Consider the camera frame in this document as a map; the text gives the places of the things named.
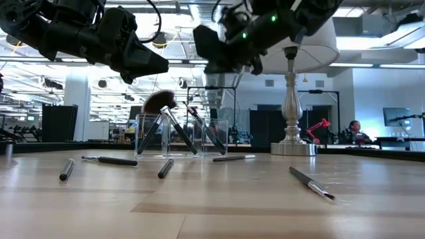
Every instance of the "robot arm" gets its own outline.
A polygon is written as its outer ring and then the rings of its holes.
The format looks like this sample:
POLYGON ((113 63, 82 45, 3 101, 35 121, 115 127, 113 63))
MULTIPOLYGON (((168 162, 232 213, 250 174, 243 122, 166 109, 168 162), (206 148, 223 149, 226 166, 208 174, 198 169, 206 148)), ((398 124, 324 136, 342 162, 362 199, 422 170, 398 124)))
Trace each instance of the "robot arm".
POLYGON ((167 72, 168 60, 140 43, 134 15, 122 7, 103 14, 105 3, 0 0, 0 27, 51 61, 63 52, 90 64, 99 62, 120 72, 128 84, 140 76, 167 72))
POLYGON ((243 3, 222 10, 219 23, 226 29, 225 42, 221 42, 217 33, 206 26, 201 25, 194 29, 197 53, 209 60, 205 73, 238 72, 242 66, 252 66, 251 73, 260 74, 262 72, 260 55, 267 54, 268 48, 287 37, 292 42, 301 43, 304 36, 314 35, 343 2, 343 0, 249 1, 252 14, 258 16, 254 21, 251 21, 244 12, 236 10, 243 3))

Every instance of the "red desk lamp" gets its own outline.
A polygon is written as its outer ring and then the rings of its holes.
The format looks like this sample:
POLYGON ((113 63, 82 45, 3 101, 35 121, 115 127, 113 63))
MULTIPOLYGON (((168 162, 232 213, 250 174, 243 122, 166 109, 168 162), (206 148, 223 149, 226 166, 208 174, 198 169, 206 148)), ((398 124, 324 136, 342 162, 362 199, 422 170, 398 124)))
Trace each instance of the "red desk lamp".
POLYGON ((313 143, 320 143, 320 140, 314 136, 312 133, 314 130, 321 128, 321 127, 329 127, 331 123, 329 123, 326 119, 321 119, 321 121, 310 128, 307 129, 307 133, 313 138, 313 143))

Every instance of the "brush bristles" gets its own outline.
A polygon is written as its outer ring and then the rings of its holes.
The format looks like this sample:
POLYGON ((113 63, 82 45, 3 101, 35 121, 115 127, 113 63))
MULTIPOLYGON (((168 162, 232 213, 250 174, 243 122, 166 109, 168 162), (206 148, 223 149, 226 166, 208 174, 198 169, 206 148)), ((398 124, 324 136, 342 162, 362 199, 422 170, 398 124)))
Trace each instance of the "brush bristles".
POLYGON ((335 196, 329 194, 329 193, 325 193, 325 196, 331 200, 335 200, 335 196))
POLYGON ((173 109, 177 106, 174 101, 174 92, 170 90, 160 90, 150 95, 144 105, 143 112, 148 114, 159 114, 162 107, 168 106, 173 109))

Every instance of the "black brush handle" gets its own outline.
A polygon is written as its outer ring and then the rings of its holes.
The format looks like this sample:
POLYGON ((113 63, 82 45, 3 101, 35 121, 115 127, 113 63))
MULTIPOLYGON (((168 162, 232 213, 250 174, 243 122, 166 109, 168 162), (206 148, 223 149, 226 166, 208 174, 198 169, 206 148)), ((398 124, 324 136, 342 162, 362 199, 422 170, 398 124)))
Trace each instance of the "black brush handle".
POLYGON ((211 140, 212 144, 220 151, 222 155, 226 154, 226 151, 224 150, 224 145, 221 143, 221 141, 218 139, 218 137, 211 131, 209 127, 207 127, 207 136, 211 140))
POLYGON ((101 163, 109 163, 114 165, 129 165, 129 166, 136 166, 137 161, 134 160, 127 160, 127 159, 116 159, 116 158, 110 158, 110 157, 99 157, 99 162, 101 163))
MULTIPOLYGON (((195 117, 197 119, 197 122, 200 125, 203 125, 203 121, 202 118, 196 114, 195 112, 191 112, 188 111, 193 117, 195 117)), ((220 151, 221 155, 225 155, 226 154, 226 150, 224 148, 223 143, 221 143, 221 141, 218 139, 218 137, 214 134, 214 132, 211 131, 211 129, 209 127, 206 127, 207 129, 207 136, 208 138, 211 140, 212 144, 220 151)))
POLYGON ((241 160, 241 159, 245 159, 245 156, 221 157, 221 158, 215 158, 212 161, 221 162, 221 161, 233 161, 233 160, 241 160))
POLYGON ((74 164, 75 164, 75 161, 73 159, 68 159, 68 162, 66 163, 65 168, 62 170, 62 172, 59 175, 59 179, 61 181, 65 181, 69 179, 72 169, 74 168, 74 164))
POLYGON ((170 171, 173 165, 174 165, 174 160, 169 159, 168 162, 164 165, 164 167, 162 167, 162 169, 158 173, 158 177, 160 179, 163 179, 165 176, 167 176, 168 171, 170 171))
POLYGON ((290 172, 305 185, 308 185, 308 183, 313 180, 293 167, 290 167, 290 172))
POLYGON ((139 148, 137 148, 137 154, 141 154, 143 152, 143 150, 145 150, 145 148, 147 147, 147 145, 149 144, 149 142, 152 140, 153 136, 156 134, 157 130, 159 128, 159 123, 154 123, 151 128, 149 129, 149 131, 147 132, 146 137, 143 139, 143 141, 141 142, 139 148))
POLYGON ((189 136, 185 133, 185 131, 181 128, 181 126, 176 123, 174 125, 175 131, 180 135, 180 137, 183 139, 183 141, 186 143, 187 147, 192 151, 192 153, 195 155, 198 153, 197 149, 189 139, 189 136))

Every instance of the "wooden table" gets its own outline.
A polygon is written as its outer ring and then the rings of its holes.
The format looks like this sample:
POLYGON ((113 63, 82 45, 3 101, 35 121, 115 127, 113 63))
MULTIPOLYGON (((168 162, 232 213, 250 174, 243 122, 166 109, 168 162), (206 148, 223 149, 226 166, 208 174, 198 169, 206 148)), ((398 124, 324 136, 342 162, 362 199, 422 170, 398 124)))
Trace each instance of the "wooden table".
POLYGON ((347 155, 213 163, 166 159, 137 167, 81 161, 133 151, 81 150, 0 158, 1 238, 417 238, 425 237, 425 164, 347 155), (72 157, 69 181, 59 173, 72 157), (305 188, 288 167, 338 201, 305 188))

